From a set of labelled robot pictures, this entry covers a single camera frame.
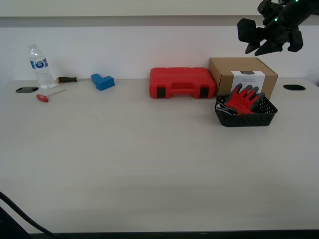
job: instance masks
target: water bottle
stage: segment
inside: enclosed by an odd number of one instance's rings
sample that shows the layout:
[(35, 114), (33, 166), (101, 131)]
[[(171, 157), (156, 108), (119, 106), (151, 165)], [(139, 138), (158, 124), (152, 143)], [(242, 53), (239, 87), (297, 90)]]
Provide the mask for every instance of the water bottle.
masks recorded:
[(36, 79), (41, 89), (50, 89), (56, 85), (55, 80), (49, 72), (48, 62), (40, 49), (35, 44), (29, 45), (29, 59), (32, 68), (35, 70)]

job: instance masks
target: plastic basket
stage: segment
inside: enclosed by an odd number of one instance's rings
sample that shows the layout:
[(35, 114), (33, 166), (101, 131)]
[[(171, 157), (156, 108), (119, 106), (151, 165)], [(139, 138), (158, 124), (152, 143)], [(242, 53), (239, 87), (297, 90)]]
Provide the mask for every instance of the plastic basket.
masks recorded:
[[(224, 103), (228, 95), (216, 96), (216, 105)], [(266, 98), (255, 107), (255, 114), (230, 116), (229, 114), (215, 109), (220, 123), (225, 127), (251, 127), (251, 126), (268, 126), (273, 117), (278, 112), (277, 108)]]

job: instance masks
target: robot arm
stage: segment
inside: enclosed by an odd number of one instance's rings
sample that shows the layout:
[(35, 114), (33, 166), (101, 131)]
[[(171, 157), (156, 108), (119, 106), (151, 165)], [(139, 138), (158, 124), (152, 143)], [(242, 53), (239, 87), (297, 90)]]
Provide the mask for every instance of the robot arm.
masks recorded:
[(238, 22), (238, 37), (247, 42), (246, 54), (254, 50), (255, 56), (283, 50), (286, 42), (289, 51), (302, 49), (304, 42), (298, 26), (312, 14), (319, 13), (319, 0), (263, 0), (258, 12), (264, 17), (264, 28), (256, 28), (253, 20), (241, 19)]

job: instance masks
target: blue toy block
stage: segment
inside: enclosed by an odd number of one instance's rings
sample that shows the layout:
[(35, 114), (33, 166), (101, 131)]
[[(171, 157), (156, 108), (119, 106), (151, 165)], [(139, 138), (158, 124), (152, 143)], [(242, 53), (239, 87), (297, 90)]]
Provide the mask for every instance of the blue toy block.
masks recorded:
[(102, 77), (99, 74), (91, 75), (92, 82), (96, 85), (96, 81), (101, 79)]
[(96, 89), (103, 91), (112, 86), (115, 86), (114, 78), (111, 76), (107, 76), (102, 78), (99, 74), (91, 75), (91, 79), (95, 84)]

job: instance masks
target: white label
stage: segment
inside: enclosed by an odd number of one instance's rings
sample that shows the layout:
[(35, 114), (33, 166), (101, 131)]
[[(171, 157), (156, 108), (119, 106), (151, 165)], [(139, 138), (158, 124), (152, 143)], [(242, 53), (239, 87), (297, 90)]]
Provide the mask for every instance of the white label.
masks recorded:
[(233, 91), (235, 87), (241, 83), (243, 84), (241, 91), (247, 86), (252, 85), (253, 87), (258, 86), (258, 93), (261, 92), (266, 77), (266, 75), (261, 71), (232, 71), (232, 73), (234, 74), (234, 81), (231, 91)]

